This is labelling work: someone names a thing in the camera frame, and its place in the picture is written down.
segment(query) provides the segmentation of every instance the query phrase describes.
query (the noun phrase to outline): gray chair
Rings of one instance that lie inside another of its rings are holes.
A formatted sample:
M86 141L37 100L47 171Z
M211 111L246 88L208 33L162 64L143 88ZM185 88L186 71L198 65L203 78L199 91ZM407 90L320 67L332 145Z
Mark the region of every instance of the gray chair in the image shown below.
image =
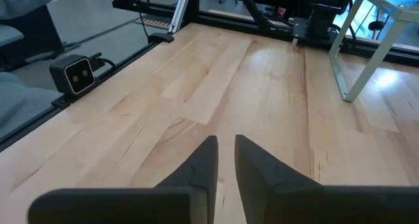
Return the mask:
M23 39L24 35L16 28L0 24L0 69L4 68L7 70L7 66L4 64L4 56L2 55L1 49L15 41Z

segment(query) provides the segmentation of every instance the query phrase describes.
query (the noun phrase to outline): black bracket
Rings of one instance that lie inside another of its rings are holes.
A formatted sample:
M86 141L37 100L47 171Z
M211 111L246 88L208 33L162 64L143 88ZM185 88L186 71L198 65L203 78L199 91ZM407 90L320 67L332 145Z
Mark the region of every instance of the black bracket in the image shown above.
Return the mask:
M148 37L148 42L165 42L165 43L171 43L175 38L167 33L153 33Z

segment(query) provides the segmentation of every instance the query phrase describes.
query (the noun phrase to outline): wooden table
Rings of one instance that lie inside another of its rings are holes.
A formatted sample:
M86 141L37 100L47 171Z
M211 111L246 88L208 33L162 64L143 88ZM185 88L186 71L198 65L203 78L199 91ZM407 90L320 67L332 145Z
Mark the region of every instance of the wooden table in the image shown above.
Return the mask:
M246 222L236 134L323 184L417 185L419 72L383 67L348 104L325 51L189 24L0 153L1 223L57 188L153 187L214 134L216 223Z

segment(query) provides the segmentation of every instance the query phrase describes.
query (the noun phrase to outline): table leg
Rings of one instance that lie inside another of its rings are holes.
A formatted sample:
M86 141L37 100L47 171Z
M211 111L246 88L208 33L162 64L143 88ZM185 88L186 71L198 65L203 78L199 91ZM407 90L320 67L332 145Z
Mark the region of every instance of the table leg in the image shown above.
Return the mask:
M361 93L362 89L367 84L368 80L371 78L377 67L381 64L384 57L386 57L388 51L392 48L394 42L396 42L397 38L403 32L407 24L408 22L399 20L396 20L393 23L386 37L381 42L381 45L378 47L373 57L365 66L365 69L358 77L348 95L344 98L345 101L352 102L358 97L359 93Z
M348 14L348 17L346 17L345 22L343 23L338 36L335 39L335 42L332 45L332 48L329 51L330 57L335 57L339 52L339 46L342 43L343 38L345 37L346 32L349 29L349 26L352 23L352 20L354 20L356 13L358 12L363 0L356 0L354 5L352 6L351 11Z

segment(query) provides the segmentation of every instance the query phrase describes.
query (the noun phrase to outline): wooden tabletop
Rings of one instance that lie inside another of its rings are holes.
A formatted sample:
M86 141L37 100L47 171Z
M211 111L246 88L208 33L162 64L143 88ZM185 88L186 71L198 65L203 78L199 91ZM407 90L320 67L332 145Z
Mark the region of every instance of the wooden tabletop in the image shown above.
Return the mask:
M342 56L349 83L366 60ZM419 184L419 72L384 63L353 104L327 52L190 24L0 153L1 223L62 187L153 187L209 135L215 223L245 223L234 137L322 184Z

